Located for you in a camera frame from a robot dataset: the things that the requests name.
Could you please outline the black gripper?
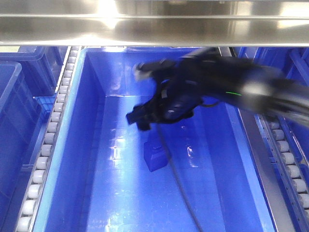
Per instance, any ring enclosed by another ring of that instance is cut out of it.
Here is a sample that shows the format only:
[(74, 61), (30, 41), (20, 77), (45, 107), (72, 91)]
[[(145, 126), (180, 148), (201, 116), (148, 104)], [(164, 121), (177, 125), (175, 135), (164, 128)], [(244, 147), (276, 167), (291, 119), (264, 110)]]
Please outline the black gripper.
[(138, 130), (149, 131), (151, 123), (175, 123), (194, 115), (193, 110), (203, 103), (197, 85), (187, 82), (176, 64), (174, 73), (162, 82), (156, 82), (156, 91), (149, 108), (136, 105), (126, 114), (129, 125), (136, 123)]

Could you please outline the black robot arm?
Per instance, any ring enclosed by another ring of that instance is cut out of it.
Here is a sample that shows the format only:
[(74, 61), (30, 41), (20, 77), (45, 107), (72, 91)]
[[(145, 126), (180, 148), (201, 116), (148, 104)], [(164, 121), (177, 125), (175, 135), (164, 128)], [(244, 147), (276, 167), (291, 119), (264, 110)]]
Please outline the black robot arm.
[(246, 58), (223, 56), (216, 47), (194, 50), (177, 61), (139, 63), (138, 80), (152, 78), (155, 93), (126, 115), (128, 124), (147, 131), (152, 123), (173, 124), (191, 118), (204, 97), (266, 116), (282, 116), (309, 124), (309, 89), (286, 79), (274, 67)]

